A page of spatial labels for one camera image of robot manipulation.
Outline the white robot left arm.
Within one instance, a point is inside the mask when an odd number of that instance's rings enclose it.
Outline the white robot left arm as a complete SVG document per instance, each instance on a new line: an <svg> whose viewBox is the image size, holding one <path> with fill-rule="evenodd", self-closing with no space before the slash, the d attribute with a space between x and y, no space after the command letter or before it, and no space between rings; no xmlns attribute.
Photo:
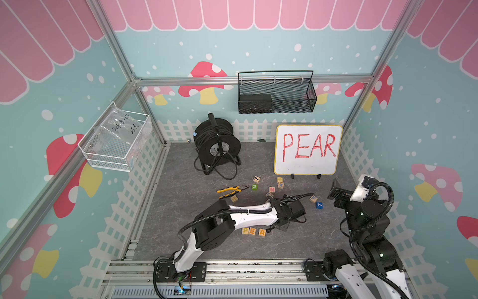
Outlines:
<svg viewBox="0 0 478 299"><path fill-rule="evenodd" d="M221 199L180 228L182 247L167 259L156 259L153 265L156 269L163 264L172 265L173 277L186 274L204 252L222 245L236 230L263 226L267 232L286 231L290 223L300 223L305 215L298 198L269 197L266 203L256 206L231 206Z"/></svg>

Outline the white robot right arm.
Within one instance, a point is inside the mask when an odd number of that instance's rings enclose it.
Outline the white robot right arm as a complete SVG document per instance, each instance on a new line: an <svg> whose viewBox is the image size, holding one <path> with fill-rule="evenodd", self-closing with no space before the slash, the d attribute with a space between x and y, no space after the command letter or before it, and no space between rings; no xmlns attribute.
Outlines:
<svg viewBox="0 0 478 299"><path fill-rule="evenodd" d="M371 299L373 293L356 268L359 264L383 299L411 298L403 263L396 248L384 236L390 225L388 213L395 202L392 187L362 175L356 188L349 191L335 179L327 197L346 213L345 236L355 257L351 258L344 250L326 253L322 264L324 276L337 280L354 299Z"/></svg>

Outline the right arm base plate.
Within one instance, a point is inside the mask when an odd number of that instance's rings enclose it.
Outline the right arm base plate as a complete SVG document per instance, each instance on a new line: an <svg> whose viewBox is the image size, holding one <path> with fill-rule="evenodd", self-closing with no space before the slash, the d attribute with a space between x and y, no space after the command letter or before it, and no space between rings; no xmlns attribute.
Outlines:
<svg viewBox="0 0 478 299"><path fill-rule="evenodd" d="M306 276L308 282L334 282L335 278L330 278L326 275L323 269L323 262L318 262L313 259L306 259L302 264L302 271Z"/></svg>

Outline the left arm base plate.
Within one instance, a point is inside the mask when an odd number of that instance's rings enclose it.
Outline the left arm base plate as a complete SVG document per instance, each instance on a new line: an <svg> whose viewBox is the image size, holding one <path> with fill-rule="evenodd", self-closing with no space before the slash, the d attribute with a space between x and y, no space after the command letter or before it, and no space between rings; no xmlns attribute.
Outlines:
<svg viewBox="0 0 478 299"><path fill-rule="evenodd" d="M171 261L160 261L153 270L157 282L205 282L207 263L196 262L190 270L178 272Z"/></svg>

